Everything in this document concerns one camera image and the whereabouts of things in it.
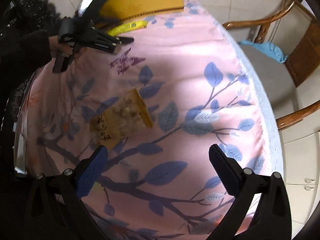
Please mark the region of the person left hand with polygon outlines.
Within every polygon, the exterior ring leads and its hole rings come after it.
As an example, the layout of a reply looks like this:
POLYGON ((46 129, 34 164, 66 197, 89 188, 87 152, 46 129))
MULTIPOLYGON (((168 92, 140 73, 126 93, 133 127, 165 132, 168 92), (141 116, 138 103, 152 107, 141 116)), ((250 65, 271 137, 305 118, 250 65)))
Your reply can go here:
POLYGON ((59 37, 57 35, 48 37, 48 40, 50 54, 52 57, 56 57, 58 51, 62 52, 65 55, 72 55, 73 48, 70 47, 67 43, 59 43, 59 37))

